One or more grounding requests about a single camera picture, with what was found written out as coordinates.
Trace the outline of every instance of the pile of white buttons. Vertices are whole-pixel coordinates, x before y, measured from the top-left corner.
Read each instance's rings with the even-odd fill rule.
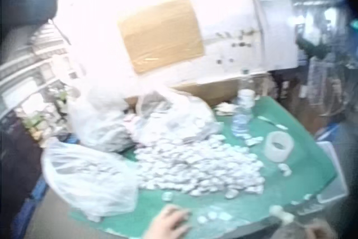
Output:
[[[223,143],[223,135],[183,144],[160,140],[152,147],[138,148],[140,188],[177,190],[192,196],[217,191],[233,199],[239,191],[262,194],[263,163],[249,148]]]

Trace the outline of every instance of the green table mat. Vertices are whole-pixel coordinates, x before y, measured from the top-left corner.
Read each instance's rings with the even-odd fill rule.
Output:
[[[261,174],[266,179],[265,191],[262,195],[242,192],[236,199],[226,200],[224,193],[194,198],[174,191],[173,203],[192,210],[190,222],[194,228],[187,238],[214,238],[238,226],[261,221],[269,216],[271,205],[285,206],[291,201],[303,202],[306,194],[318,194],[335,178],[335,168],[327,155],[317,146],[304,127],[276,101],[270,97],[262,97],[256,101],[253,112],[255,116],[265,116],[289,128],[288,133],[292,136],[295,145],[285,163],[290,166],[292,175],[283,177],[277,168],[277,163],[273,163],[265,157],[264,141],[251,148],[251,152],[257,154],[259,160],[265,164],[265,167],[261,169]],[[226,142],[243,146],[243,141],[234,137],[231,132],[231,118],[231,116],[218,116],[217,120],[224,123],[223,134],[226,136]],[[277,131],[275,126],[256,118],[250,122],[249,129],[253,137],[266,137],[269,132]],[[129,159],[135,159],[133,151],[127,152],[125,155]],[[140,237],[147,229],[151,219],[164,206],[161,199],[162,194],[161,190],[141,190],[135,211],[106,217],[100,223],[88,221],[77,210],[73,210],[70,215],[96,229],[126,237]],[[231,215],[232,219],[225,222],[214,221],[207,226],[199,226],[196,223],[196,217],[212,210],[218,213],[225,212]]]

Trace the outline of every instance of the person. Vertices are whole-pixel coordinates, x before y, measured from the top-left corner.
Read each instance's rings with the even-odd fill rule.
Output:
[[[184,238],[191,226],[185,223],[190,211],[176,205],[166,205],[152,220],[143,239]],[[315,219],[307,226],[292,223],[279,228],[271,239],[335,239],[337,235],[327,222]]]

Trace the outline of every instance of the white machine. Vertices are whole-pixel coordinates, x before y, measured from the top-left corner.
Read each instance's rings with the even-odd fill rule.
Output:
[[[207,83],[238,77],[245,68],[256,74],[297,66],[291,0],[190,1],[205,55],[142,75],[134,72],[116,25],[115,14],[132,0],[60,0],[56,23],[86,75],[116,83],[126,96],[155,83]],[[233,45],[241,41],[249,46]]]

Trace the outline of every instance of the hand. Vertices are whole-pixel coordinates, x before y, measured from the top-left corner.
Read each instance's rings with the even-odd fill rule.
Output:
[[[179,239],[185,235],[190,226],[182,224],[188,220],[189,211],[176,205],[166,205],[153,219],[143,239]]]
[[[327,222],[315,219],[312,223],[305,226],[309,239],[335,239],[338,238],[334,230]]]

